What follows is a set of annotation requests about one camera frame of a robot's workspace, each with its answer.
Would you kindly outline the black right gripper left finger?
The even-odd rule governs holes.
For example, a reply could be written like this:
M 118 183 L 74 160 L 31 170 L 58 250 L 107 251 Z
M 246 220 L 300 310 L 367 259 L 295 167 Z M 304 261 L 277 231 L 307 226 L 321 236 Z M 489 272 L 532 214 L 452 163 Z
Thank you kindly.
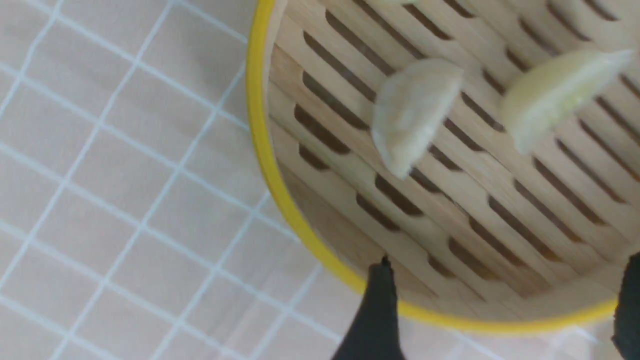
M 404 360 L 398 295 L 388 256 L 370 265 L 366 289 L 334 360 Z

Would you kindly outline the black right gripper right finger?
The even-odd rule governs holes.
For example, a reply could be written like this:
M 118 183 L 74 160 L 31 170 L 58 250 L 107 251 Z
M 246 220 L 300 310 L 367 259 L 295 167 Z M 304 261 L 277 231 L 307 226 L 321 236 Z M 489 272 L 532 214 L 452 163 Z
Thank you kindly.
M 612 342 L 624 360 L 640 358 L 640 253 L 630 257 L 622 277 Z

